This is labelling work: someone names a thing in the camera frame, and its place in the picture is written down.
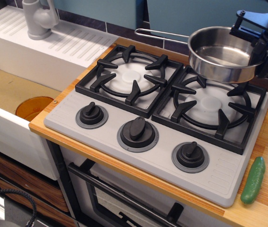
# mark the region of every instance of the cabinet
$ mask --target cabinet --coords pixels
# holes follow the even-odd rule
[[[18,189],[29,193],[36,202],[37,212],[57,223],[75,227],[63,193],[56,181],[50,180],[0,153],[0,189]],[[9,194],[12,200],[31,208],[22,196]]]

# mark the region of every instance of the oven door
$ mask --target oven door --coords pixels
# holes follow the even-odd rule
[[[86,182],[93,210],[100,218],[116,227],[184,226],[177,224],[184,209],[182,205],[174,203],[168,215],[165,215],[159,209],[149,206],[147,201],[133,198],[129,192],[94,176],[90,170],[94,164],[95,162],[86,159],[81,166],[70,163],[68,170]]]
[[[59,149],[80,206],[79,217],[83,213],[104,227],[231,227],[82,155]]]

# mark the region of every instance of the light blue wall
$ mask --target light blue wall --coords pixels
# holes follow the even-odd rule
[[[191,35],[194,31],[209,26],[231,27],[237,19],[238,10],[268,13],[268,3],[265,0],[147,0],[147,2],[151,29],[182,35]]]
[[[55,7],[67,12],[136,29],[143,22],[144,0],[54,0]]]

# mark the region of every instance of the frying pan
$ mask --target frying pan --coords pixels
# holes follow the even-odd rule
[[[253,47],[251,43],[230,35],[230,27],[205,27],[192,35],[178,35],[150,29],[138,28],[135,34],[187,44],[189,64],[199,75],[222,83],[242,83],[253,79],[256,68],[263,62],[249,65]],[[175,35],[188,38],[188,42],[146,35],[140,31]]]

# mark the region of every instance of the screw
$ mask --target screw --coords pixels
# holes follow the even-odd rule
[[[246,14],[246,11],[242,10],[239,14],[239,16],[244,16]]]

